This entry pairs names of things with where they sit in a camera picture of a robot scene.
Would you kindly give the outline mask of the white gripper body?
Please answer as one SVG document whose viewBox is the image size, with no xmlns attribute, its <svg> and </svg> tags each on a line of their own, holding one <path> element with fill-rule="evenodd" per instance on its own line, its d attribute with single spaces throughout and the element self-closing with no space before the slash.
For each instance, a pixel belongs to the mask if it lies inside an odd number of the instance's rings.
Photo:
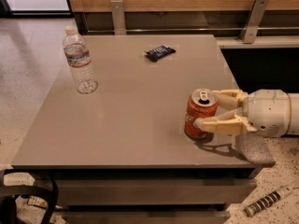
<svg viewBox="0 0 299 224">
<path fill-rule="evenodd" d="M 244 99 L 243 114 L 258 135 L 281 137 L 291 128 L 291 97 L 282 90 L 257 90 Z"/>
</svg>

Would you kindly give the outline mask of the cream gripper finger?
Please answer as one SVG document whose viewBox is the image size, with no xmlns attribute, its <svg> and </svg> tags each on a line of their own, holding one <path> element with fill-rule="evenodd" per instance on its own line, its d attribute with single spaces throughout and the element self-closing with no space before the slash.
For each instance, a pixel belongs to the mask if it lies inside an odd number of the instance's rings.
<svg viewBox="0 0 299 224">
<path fill-rule="evenodd" d="M 248 94 L 242 90 L 219 90 L 214 91 L 218 104 L 226 110 L 233 110 L 241 107 Z"/>
<path fill-rule="evenodd" d="M 198 118 L 193 126 L 208 133 L 240 135 L 255 133 L 257 129 L 249 123 L 246 117 L 239 116 L 237 110 L 230 110 L 218 116 Z"/>
</svg>

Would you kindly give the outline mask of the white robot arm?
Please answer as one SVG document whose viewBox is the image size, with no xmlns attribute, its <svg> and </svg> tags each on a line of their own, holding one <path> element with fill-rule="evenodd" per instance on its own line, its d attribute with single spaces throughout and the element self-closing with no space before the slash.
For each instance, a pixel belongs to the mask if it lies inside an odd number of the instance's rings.
<svg viewBox="0 0 299 224">
<path fill-rule="evenodd" d="M 198 118 L 196 128 L 209 133 L 240 135 L 254 133 L 263 137 L 299 134 L 299 94 L 282 90 L 214 91 L 225 112 Z"/>
</svg>

